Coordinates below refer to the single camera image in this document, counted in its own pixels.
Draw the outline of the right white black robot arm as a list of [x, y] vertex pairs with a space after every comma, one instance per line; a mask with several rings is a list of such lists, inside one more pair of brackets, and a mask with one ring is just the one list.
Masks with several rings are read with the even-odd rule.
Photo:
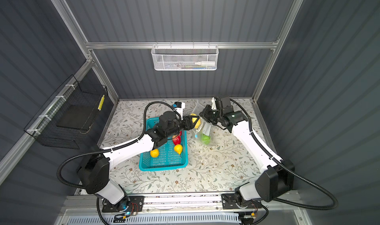
[[294, 176], [274, 161], [277, 159], [281, 162], [282, 158], [254, 132], [251, 117], [245, 110], [234, 111], [230, 106], [224, 112], [207, 105], [200, 116], [208, 123], [215, 126], [221, 123], [227, 128], [245, 146], [259, 168], [259, 177], [235, 189], [238, 206], [243, 207], [250, 200], [270, 202], [293, 189]]

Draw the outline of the pale yellow pear toy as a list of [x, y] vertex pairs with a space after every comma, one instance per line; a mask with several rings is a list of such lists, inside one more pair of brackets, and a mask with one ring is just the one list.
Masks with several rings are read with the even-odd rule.
[[194, 129], [199, 129], [199, 127], [201, 126], [201, 119], [200, 119], [200, 116], [198, 116], [197, 114], [190, 114], [190, 116], [192, 116], [192, 121], [193, 121], [193, 124], [194, 124]]

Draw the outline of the white perforated vent strip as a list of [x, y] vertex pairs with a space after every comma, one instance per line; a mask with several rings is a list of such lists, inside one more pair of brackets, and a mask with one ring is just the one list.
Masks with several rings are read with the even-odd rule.
[[183, 214], [139, 214], [115, 220], [115, 216], [104, 216], [109, 225], [174, 225], [174, 224], [239, 224], [235, 213], [183, 213]]

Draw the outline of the yellow black marker pen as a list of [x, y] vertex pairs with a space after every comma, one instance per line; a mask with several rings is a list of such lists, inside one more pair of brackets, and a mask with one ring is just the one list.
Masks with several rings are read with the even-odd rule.
[[101, 110], [102, 110], [102, 107], [103, 107], [104, 101], [105, 101], [105, 95], [102, 95], [102, 97], [101, 97], [101, 99], [100, 99], [100, 101], [99, 101], [99, 104], [98, 104], [98, 108], [97, 108], [98, 111], [101, 111]]

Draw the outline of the orange yellow round fruit toy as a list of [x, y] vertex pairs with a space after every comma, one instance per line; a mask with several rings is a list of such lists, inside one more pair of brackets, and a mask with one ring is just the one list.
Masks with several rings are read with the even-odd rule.
[[158, 149], [151, 150], [150, 151], [150, 156], [152, 158], [157, 158], [159, 156], [159, 150]]

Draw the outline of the green apple toy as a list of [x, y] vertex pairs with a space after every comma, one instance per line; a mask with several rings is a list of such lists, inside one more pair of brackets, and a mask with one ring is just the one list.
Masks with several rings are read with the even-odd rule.
[[202, 134], [200, 140], [202, 144], [208, 145], [211, 142], [211, 137], [209, 135]]

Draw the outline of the teal plastic basket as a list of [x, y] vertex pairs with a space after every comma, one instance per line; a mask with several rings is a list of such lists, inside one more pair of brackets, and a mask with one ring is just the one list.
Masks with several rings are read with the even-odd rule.
[[183, 151], [181, 155], [174, 151], [174, 143], [171, 138], [159, 147], [159, 156], [151, 157], [150, 152], [140, 154], [139, 169], [144, 172], [169, 171], [185, 168], [189, 163], [188, 139], [183, 131], [181, 135], [181, 145]]

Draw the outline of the yellow lemon toy right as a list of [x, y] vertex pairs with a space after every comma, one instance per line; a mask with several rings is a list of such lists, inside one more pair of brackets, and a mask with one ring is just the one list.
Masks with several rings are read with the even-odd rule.
[[174, 151], [175, 151], [176, 153], [178, 153], [179, 155], [181, 155], [182, 152], [183, 152], [183, 146], [182, 146], [181, 144], [177, 144], [177, 145], [175, 145], [175, 146], [174, 146]]

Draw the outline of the red strawberry toy lower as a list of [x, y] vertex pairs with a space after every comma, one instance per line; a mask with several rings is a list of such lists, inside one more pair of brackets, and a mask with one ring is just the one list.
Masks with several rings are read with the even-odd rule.
[[178, 135], [172, 136], [172, 142], [176, 146], [178, 144], [181, 144], [182, 141], [182, 132], [180, 132]]

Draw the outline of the aluminium mounting rail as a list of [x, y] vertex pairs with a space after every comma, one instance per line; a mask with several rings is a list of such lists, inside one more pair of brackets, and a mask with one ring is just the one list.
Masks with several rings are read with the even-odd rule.
[[[142, 194], [144, 202], [138, 214], [225, 212], [225, 207], [232, 206], [222, 201], [222, 194], [223, 192]], [[68, 196], [59, 215], [96, 215], [96, 199], [94, 195]]]

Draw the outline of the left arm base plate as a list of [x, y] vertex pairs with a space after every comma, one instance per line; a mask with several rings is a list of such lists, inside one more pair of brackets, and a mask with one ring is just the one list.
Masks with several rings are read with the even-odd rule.
[[115, 205], [108, 200], [103, 202], [103, 213], [137, 213], [141, 212], [144, 205], [144, 196], [127, 196]]

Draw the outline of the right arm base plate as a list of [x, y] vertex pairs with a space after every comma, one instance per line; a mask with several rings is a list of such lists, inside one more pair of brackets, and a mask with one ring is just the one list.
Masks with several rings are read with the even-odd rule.
[[223, 193], [221, 194], [222, 207], [224, 210], [233, 209], [250, 209], [257, 210], [262, 208], [260, 201], [256, 200], [243, 200], [235, 193]]

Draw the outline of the clear zip top bag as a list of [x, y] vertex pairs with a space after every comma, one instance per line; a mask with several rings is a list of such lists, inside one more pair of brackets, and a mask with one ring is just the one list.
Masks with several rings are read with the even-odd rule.
[[191, 116], [199, 116], [196, 126], [192, 129], [192, 134], [195, 140], [203, 145], [209, 145], [211, 143], [211, 136], [213, 133], [214, 125], [208, 123], [200, 117], [200, 113], [205, 108], [199, 100], [197, 100]]

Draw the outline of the black foam pad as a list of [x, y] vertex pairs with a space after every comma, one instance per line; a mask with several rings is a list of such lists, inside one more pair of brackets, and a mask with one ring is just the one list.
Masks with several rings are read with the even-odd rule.
[[70, 105], [56, 123], [57, 127], [88, 131], [93, 123], [95, 110], [92, 107]]

